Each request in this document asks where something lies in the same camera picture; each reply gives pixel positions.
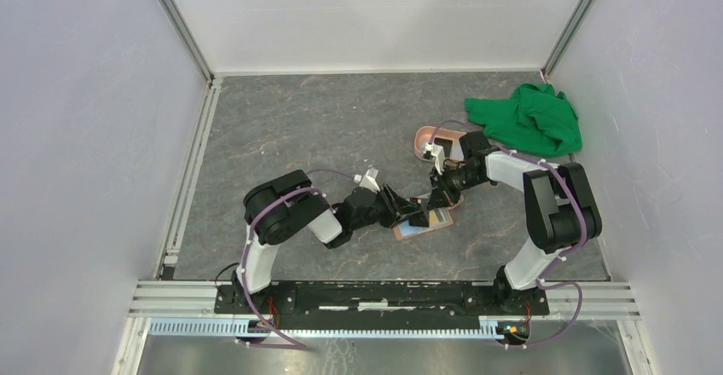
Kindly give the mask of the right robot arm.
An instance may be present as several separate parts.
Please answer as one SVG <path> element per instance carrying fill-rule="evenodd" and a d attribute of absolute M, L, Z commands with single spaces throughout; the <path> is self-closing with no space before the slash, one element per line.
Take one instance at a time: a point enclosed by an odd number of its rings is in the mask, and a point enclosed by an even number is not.
<path fill-rule="evenodd" d="M 467 132 L 457 142 L 462 158 L 448 157 L 428 140 L 420 149 L 433 162 L 427 207 L 457 205 L 465 190 L 484 183 L 505 184 L 523 193 L 528 238 L 518 254 L 500 268 L 492 300 L 504 314 L 527 301 L 527 291 L 542 289 L 550 269 L 602 232 L 602 218 L 584 168 L 492 145 L 482 131 Z"/>

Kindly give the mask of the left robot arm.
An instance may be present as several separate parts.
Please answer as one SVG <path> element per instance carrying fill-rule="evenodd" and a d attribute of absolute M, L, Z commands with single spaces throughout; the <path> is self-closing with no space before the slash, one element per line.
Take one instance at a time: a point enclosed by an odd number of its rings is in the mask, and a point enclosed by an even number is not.
<path fill-rule="evenodd" d="M 307 228 L 326 248 L 347 243 L 361 228 L 378 224 L 430 226 L 421 198 L 404 199 L 389 185 L 380 185 L 378 171 L 369 168 L 351 177 L 356 187 L 341 202 L 330 204 L 309 174 L 295 170 L 251 189 L 243 198 L 246 242 L 232 274 L 234 300 L 247 313 L 268 302 L 271 270 L 282 243 Z"/>

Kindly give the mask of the tan leather card holder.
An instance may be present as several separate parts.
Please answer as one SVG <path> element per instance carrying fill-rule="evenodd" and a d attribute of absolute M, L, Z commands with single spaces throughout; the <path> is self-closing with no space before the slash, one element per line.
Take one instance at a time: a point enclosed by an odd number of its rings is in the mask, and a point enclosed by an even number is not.
<path fill-rule="evenodd" d="M 412 225 L 409 220 L 402 222 L 392 229 L 397 240 L 409 239 L 419 234 L 429 233 L 441 228 L 446 228 L 454 223 L 450 211 L 455 209 L 458 205 L 464 202 L 464 196 L 460 196 L 460 200 L 457 204 L 447 208 L 437 208 L 428 211 L 428 215 L 422 218 L 422 222 L 426 222 L 427 226 L 416 226 Z"/>

